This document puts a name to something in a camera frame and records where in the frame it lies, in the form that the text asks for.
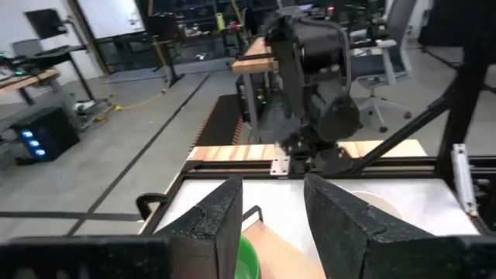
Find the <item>blue led light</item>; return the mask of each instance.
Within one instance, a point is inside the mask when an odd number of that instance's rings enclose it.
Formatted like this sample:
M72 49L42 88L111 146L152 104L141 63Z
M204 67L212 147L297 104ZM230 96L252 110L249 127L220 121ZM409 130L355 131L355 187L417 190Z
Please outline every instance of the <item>blue led light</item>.
M31 131L28 131L28 130L22 131L21 134L24 137L32 137L33 136L33 133L31 133Z
M40 146L40 143L38 143L37 140L30 140L29 141L29 145L30 146L33 146L33 147L36 147L36 146Z
M38 155L38 156L43 156L43 155L45 155L45 154L46 154L46 153L45 153L45 150L36 150L36 151L35 151L35 153L36 153L36 155Z

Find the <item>white table surface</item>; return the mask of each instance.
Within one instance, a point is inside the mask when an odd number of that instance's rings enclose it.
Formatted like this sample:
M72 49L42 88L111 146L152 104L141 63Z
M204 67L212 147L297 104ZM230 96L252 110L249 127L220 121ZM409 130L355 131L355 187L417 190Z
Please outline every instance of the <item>white table surface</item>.
M223 181L186 180L158 229L183 215ZM390 202L406 222L436 236L476 235L477 229L461 210L444 181L334 180L347 191L367 191ZM244 180L243 211L262 208L263 221L310 260L319 260L305 210L302 180Z

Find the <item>white office chair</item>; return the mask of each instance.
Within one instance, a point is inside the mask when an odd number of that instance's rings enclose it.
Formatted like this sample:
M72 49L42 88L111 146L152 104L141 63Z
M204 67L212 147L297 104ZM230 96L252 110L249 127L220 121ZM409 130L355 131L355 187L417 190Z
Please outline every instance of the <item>white office chair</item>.
M375 88L395 84L410 78L412 66L405 52L408 23L412 17L417 0L396 0L387 11L386 23L389 35L387 40L377 42L377 46L366 49L367 55L351 58L352 79L358 81L366 89L370 89L367 98L356 98L360 113L376 115L381 123L380 131L387 132L381 109L400 112L403 117L412 117L410 109L404 105L395 104L375 95ZM361 40L364 30L352 32L351 40Z

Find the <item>concrete floor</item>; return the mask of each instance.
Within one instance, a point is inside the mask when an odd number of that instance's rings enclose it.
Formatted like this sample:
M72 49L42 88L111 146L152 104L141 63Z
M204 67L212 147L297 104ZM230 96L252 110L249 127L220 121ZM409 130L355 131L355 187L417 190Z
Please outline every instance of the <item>concrete floor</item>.
M409 80L377 90L381 97L408 105L415 115L438 98L453 79L454 71L423 54L409 51L415 76ZM76 219L34 219L30 212L91 212L97 214L137 214L134 201L146 192L164 192L188 155L210 108L220 95L234 93L237 76L228 71L188 74L163 96L146 105L112 112L106 124L83 134L82 141L59 159L48 164L10 167L0 180L0 241L15 236L64 235ZM159 131L177 108L200 86L196 95L179 111L177 117L156 138L150 148L122 176L123 170ZM488 83L496 84L496 72ZM160 94L161 80L107 84L90 82L97 96L114 95L122 106L140 103ZM68 84L67 92L82 98L77 84ZM358 84L352 87L353 97L366 96ZM496 95L483 92L468 136L472 154L494 154L496 138ZM401 128L406 121L394 113L384 113L390 132L381 134L377 124L364 120L365 128L350 140L380 140ZM428 154L436 154L446 116L427 125L412 138L420 141ZM105 189L112 191L101 201ZM2 218L17 212L25 218ZM75 234L137 233L142 223L132 221L91 220L82 224Z

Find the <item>wooden plank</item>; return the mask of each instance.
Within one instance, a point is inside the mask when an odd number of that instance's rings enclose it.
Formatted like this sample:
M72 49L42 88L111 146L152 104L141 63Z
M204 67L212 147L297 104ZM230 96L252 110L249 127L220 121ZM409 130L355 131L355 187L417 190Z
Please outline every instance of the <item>wooden plank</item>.
M59 71L55 69L50 69L44 71L42 74L39 74L37 77L11 77L7 81L3 81L0 83L0 94L11 93L13 91L17 91L20 88L26 88L33 84L38 83L40 80L45 81L51 78L58 78L60 75ZM14 84L7 85L4 88L1 88L3 84L10 84L14 81L18 81Z
M324 279L322 265L284 241L261 221L243 232L257 252L263 279Z
M359 142L341 142L351 157L358 158L367 155L372 149L381 144L381 140ZM273 160L283 151L274 144L239 145L239 146L197 146L188 160L226 161L226 160ZM407 139L389 151L384 157L424 157L427 156L416 139Z
M257 55L271 53L270 47L265 46L264 38L257 38L245 55ZM236 61L232 64L232 71L237 74L260 73L264 71L277 70L277 61L274 58L264 58L256 60Z

